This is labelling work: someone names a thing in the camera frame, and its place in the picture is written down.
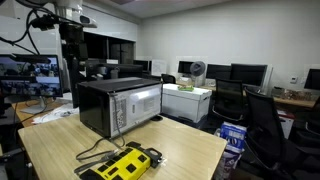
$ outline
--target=blue box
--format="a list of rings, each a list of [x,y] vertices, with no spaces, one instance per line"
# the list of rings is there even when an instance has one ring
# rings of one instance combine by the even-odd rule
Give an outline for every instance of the blue box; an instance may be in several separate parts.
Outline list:
[[[228,141],[228,145],[242,150],[247,128],[224,122],[221,125],[220,137]]]

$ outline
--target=wooden table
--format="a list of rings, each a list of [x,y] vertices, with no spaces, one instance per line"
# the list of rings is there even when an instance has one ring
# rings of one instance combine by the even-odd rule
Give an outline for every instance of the wooden table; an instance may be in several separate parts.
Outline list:
[[[30,118],[33,116],[33,114],[28,114],[28,113],[23,113],[23,112],[20,112],[20,110],[24,109],[24,108],[27,108],[29,106],[32,106],[32,105],[35,105],[39,103],[39,101],[36,101],[36,100],[32,100],[32,101],[27,101],[27,102],[19,102],[17,103],[17,106],[16,106],[16,103],[12,104],[12,108],[15,110],[15,108],[17,107],[16,109],[16,115],[19,117],[19,119],[21,121],[27,119],[27,118]],[[62,106],[62,104],[59,104],[59,103],[56,103],[56,102],[50,102],[49,101],[49,104],[48,106],[50,107],[53,107],[53,108],[57,108],[57,107],[60,107]],[[47,113],[49,113],[50,111],[46,111],[46,112],[42,112],[40,114],[37,114],[36,116],[24,121],[22,123],[23,127],[29,127],[29,126],[32,126],[32,122],[33,122],[33,119],[36,118],[36,117],[39,117],[39,116],[43,116]]]
[[[73,170],[98,160],[75,159],[101,138],[80,122],[79,115],[20,129],[19,135],[39,179],[79,179]],[[227,144],[224,139],[167,118],[148,121],[124,138],[127,143],[136,141],[142,147],[153,147],[167,159],[156,169],[147,170],[140,179],[211,179]],[[113,149],[111,143],[104,141],[91,153]]]
[[[213,86],[200,86],[200,88],[212,90],[213,92],[216,91],[216,87]],[[293,105],[293,106],[300,106],[300,107],[306,107],[306,108],[312,108],[315,101],[303,101],[303,100],[291,100],[291,99],[281,99],[274,97],[274,102],[281,103],[281,104],[287,104],[287,105]]]

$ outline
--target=ceiling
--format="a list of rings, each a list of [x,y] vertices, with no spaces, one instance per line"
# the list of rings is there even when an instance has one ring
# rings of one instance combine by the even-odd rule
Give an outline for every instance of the ceiling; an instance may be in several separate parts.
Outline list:
[[[98,0],[139,18],[148,18],[230,0]]]

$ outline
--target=floor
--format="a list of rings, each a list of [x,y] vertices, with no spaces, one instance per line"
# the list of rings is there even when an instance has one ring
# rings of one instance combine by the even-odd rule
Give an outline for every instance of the floor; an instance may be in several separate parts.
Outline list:
[[[6,119],[0,119],[0,143],[2,144],[3,152],[8,152],[10,150],[20,148],[19,140],[15,139],[14,129],[17,125],[13,125],[14,111],[12,108],[6,111]],[[223,120],[215,117],[209,116],[207,121],[202,125],[201,129],[203,131],[214,134],[215,130],[221,126]],[[27,179],[28,175],[32,174],[26,168],[26,156],[24,153],[20,153],[12,158],[9,163],[6,164],[7,174],[9,180],[24,180]],[[259,171],[256,169],[246,166],[240,163],[236,170],[232,173],[233,180],[260,180]],[[298,180],[304,179],[320,179],[320,173],[307,173],[303,171],[297,171],[295,173]]]

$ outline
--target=desk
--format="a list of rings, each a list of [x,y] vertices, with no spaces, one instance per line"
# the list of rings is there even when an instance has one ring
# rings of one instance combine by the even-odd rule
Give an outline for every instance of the desk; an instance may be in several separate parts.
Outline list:
[[[80,122],[79,115],[20,129],[19,135],[39,179],[78,179],[75,168],[98,160],[80,163],[75,159],[101,138]],[[148,121],[124,138],[127,143],[153,147],[167,159],[166,165],[150,168],[140,179],[211,179],[227,144],[224,139],[167,118]],[[92,153],[112,149],[115,147],[104,141]]]
[[[33,100],[33,101],[27,101],[27,104],[26,102],[19,102],[17,103],[17,110],[16,110],[16,115],[19,117],[19,119],[21,121],[23,121],[24,119],[27,119],[27,118],[30,118],[33,116],[33,114],[28,114],[28,113],[23,113],[23,112],[20,112],[21,109],[24,109],[24,108],[27,108],[28,106],[31,106],[31,105],[35,105],[39,103],[39,101],[36,101],[36,100]],[[59,103],[56,103],[56,102],[49,102],[50,104],[48,104],[48,106],[50,107],[53,107],[53,108],[57,108],[57,107],[60,107],[62,106],[62,104],[59,104]],[[15,110],[16,108],[16,103],[12,104],[12,108],[13,110]],[[43,116],[45,114],[47,114],[49,111],[46,111],[46,112],[42,112],[40,114],[37,114],[36,116],[34,116],[34,118],[36,117],[39,117],[39,116]],[[23,127],[29,127],[29,126],[32,126],[32,121],[33,121],[33,118],[30,118],[28,120],[26,120],[25,122],[22,123]]]
[[[200,88],[212,90],[213,92],[216,91],[216,87],[213,87],[213,86],[200,86]],[[312,108],[316,103],[315,101],[290,100],[290,99],[281,99],[276,97],[274,97],[273,99],[274,99],[274,102],[276,103],[300,106],[300,107],[306,107],[306,108]]]

